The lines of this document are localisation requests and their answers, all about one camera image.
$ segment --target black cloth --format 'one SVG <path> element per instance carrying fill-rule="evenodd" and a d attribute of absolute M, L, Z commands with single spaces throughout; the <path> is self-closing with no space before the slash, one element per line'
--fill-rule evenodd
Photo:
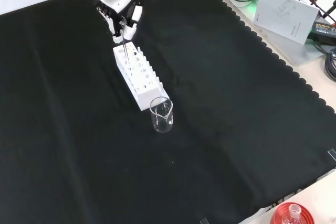
<path fill-rule="evenodd" d="M 174 103 L 152 129 L 94 0 L 0 17 L 3 223 L 238 223 L 333 168 L 334 111 L 221 0 L 148 1 Z"/>

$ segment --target white paper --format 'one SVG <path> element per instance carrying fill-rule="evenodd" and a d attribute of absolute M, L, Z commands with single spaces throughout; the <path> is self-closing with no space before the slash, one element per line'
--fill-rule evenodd
<path fill-rule="evenodd" d="M 318 9 L 298 0 L 259 0 L 254 23 L 304 44 Z"/>

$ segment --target black device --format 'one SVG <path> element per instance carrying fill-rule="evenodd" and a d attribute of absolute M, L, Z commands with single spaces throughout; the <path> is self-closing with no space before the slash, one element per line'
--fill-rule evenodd
<path fill-rule="evenodd" d="M 308 38 L 323 45 L 336 46 L 336 26 L 314 22 Z"/>

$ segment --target white test tube rack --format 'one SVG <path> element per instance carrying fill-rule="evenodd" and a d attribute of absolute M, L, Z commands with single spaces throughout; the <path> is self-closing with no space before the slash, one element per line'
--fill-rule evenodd
<path fill-rule="evenodd" d="M 153 71 L 143 52 L 135 48 L 132 42 L 126 45 L 128 58 L 124 46 L 114 47 L 113 52 L 117 66 L 126 84 L 134 96 L 141 111 L 150 107 L 151 101 L 157 97 L 168 97 L 162 82 Z"/>

